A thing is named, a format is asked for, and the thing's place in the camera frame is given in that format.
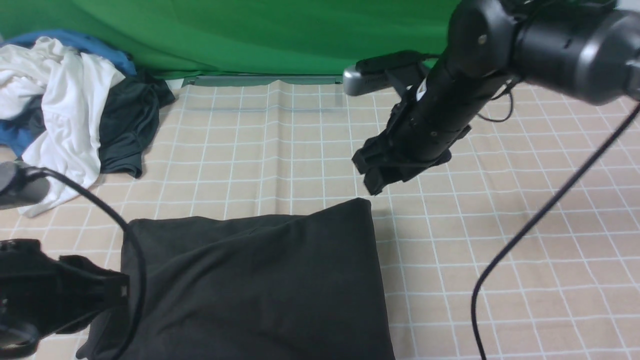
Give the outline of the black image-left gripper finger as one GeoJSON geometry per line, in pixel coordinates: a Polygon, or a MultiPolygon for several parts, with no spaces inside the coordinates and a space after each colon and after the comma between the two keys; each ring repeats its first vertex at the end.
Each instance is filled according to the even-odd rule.
{"type": "Polygon", "coordinates": [[[130,276],[101,268],[80,255],[59,257],[62,285],[66,292],[99,306],[128,305],[130,276]]]}
{"type": "Polygon", "coordinates": [[[104,305],[51,305],[50,334],[75,334],[87,328],[101,313],[108,310],[104,305]]]}

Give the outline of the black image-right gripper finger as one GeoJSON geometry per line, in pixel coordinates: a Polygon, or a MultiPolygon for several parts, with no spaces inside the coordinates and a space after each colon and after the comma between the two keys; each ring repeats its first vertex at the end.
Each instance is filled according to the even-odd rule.
{"type": "Polygon", "coordinates": [[[386,137],[370,137],[352,157],[352,162],[359,174],[380,167],[398,167],[398,158],[393,154],[386,137]]]}
{"type": "Polygon", "coordinates": [[[429,166],[364,166],[364,185],[371,196],[377,196],[386,186],[409,182],[427,169],[429,166]]]}

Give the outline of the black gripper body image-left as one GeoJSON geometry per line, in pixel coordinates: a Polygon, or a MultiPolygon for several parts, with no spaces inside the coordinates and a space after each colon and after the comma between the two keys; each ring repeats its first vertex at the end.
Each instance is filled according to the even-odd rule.
{"type": "Polygon", "coordinates": [[[37,239],[1,241],[1,350],[32,351],[50,335],[75,334],[58,274],[72,262],[71,255],[47,256],[37,239]]]}

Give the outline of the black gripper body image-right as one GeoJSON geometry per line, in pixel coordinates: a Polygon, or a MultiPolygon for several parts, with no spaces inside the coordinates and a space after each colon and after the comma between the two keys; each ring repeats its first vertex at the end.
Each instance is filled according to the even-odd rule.
{"type": "Polygon", "coordinates": [[[470,86],[402,86],[401,101],[377,137],[380,173],[422,173],[451,159],[473,119],[470,86]]]}

